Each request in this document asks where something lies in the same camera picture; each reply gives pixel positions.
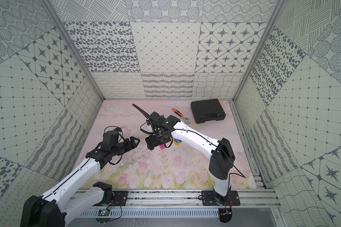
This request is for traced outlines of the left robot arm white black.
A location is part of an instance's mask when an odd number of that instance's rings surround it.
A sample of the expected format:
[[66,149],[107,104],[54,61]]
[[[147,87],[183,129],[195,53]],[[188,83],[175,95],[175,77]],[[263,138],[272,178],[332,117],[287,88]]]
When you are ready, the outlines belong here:
[[104,182],[96,182],[86,193],[72,199],[77,190],[105,165],[111,164],[115,156],[122,157],[135,149],[140,140],[135,137],[125,139],[120,128],[107,131],[103,140],[85,159],[62,181],[41,196],[31,196],[24,203],[20,226],[22,227],[66,227],[93,205],[104,205],[110,210],[123,195],[116,195],[113,187]]

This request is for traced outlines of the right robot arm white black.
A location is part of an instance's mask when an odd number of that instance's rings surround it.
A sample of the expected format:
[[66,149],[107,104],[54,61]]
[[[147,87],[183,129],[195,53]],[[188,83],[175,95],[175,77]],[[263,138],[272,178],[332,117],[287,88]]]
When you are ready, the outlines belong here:
[[179,118],[170,115],[164,118],[156,112],[144,113],[146,124],[151,131],[142,132],[149,136],[145,139],[149,150],[167,143],[171,146],[174,140],[179,140],[200,151],[209,159],[209,172],[215,177],[214,197],[220,205],[228,202],[230,189],[229,172],[234,166],[235,156],[230,141],[226,138],[213,139],[190,128]]

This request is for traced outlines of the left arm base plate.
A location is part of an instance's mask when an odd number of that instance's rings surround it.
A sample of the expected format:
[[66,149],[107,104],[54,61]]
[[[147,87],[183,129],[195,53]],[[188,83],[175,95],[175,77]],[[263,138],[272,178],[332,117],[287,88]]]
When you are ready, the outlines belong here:
[[94,206],[126,206],[128,191],[105,192],[102,200]]

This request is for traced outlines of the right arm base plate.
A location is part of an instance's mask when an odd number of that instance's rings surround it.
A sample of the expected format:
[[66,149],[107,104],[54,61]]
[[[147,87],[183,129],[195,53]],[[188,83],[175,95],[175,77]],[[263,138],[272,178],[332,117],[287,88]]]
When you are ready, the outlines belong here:
[[240,198],[237,191],[228,191],[227,195],[221,196],[214,190],[201,191],[199,197],[203,206],[240,206]]

